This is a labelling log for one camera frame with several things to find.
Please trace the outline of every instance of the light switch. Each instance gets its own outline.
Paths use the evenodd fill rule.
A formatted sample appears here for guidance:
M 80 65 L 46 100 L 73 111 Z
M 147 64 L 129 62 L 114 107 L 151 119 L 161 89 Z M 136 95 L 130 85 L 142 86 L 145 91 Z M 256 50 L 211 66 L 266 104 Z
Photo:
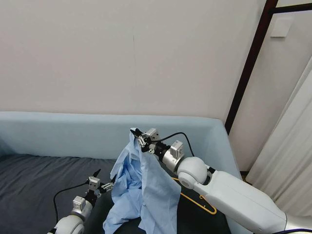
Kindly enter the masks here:
M 293 17 L 278 18 L 271 32 L 271 38 L 284 38 L 287 36 L 293 23 Z

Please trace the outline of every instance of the orange wire hanger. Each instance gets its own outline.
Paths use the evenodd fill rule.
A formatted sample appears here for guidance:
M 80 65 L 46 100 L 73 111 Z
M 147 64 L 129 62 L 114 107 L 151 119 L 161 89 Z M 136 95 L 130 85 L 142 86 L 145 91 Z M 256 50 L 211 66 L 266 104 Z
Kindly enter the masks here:
M 202 206 L 200 205 L 199 203 L 197 203 L 196 201 L 194 201 L 193 199 L 191 199 L 190 197 L 186 196 L 184 193 L 181 193 L 182 196 L 184 196 L 186 199 L 189 199 L 192 203 L 194 203 L 195 205 L 199 206 L 200 208 L 204 209 L 205 211 L 207 211 L 208 213 L 212 214 L 212 215 L 215 215 L 216 214 L 216 208 L 214 206 L 212 206 L 206 199 L 203 195 L 200 195 L 199 198 L 200 199 L 204 199 L 212 208 L 214 211 L 210 211 L 206 208 L 206 206 Z

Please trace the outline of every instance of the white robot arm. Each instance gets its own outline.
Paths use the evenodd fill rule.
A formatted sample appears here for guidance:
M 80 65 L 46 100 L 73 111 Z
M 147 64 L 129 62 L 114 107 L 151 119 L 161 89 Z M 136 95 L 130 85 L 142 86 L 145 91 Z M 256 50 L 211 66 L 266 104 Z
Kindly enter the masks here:
M 107 184 L 101 183 L 100 179 L 97 178 L 99 172 L 100 170 L 94 172 L 94 174 L 92 176 L 89 176 L 88 180 L 85 182 L 85 184 L 89 185 L 86 196 L 76 196 L 73 200 L 73 209 L 71 211 L 71 214 L 58 221 L 56 226 L 52 230 L 50 230 L 48 234 L 83 234 L 83 223 L 90 216 L 91 210 L 95 206 L 97 198 L 99 198 L 101 194 L 112 190 L 114 185 L 114 181 L 111 181 Z
M 312 218 L 285 214 L 264 192 L 227 172 L 209 167 L 198 157 L 185 157 L 182 142 L 176 141 L 168 146 L 159 140 L 156 129 L 145 133 L 139 129 L 131 132 L 138 138 L 142 151 L 158 156 L 178 175 L 183 186 L 204 196 L 218 210 L 251 232 L 272 234 L 312 229 Z

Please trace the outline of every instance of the dark wooden door frame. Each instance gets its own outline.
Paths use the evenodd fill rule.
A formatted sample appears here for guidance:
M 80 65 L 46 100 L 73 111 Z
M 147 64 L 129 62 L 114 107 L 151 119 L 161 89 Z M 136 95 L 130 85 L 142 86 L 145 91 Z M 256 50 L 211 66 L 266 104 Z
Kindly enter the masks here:
M 259 55 L 262 43 L 264 41 L 267 30 L 270 26 L 273 14 L 286 13 L 286 12 L 297 12 L 297 11 L 309 11 L 312 10 L 312 3 L 293 5 L 293 6 L 283 6 L 276 7 L 278 0 L 267 0 L 261 17 L 255 32 L 252 45 L 250 47 L 242 75 L 239 79 L 239 83 L 229 110 L 228 117 L 225 122 L 225 129 L 227 133 L 230 133 L 231 127 L 235 120 L 239 105 L 242 101 L 244 92 L 246 90 L 249 78 L 254 69 L 255 62 Z

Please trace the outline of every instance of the light blue shirt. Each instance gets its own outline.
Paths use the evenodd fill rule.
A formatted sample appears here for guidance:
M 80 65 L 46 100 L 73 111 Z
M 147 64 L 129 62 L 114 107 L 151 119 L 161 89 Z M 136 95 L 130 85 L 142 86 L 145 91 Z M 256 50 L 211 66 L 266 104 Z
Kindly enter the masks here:
M 149 152 L 143 153 L 132 133 L 112 171 L 114 206 L 103 223 L 114 233 L 129 219 L 141 217 L 139 227 L 147 234 L 175 234 L 181 187 L 161 168 Z

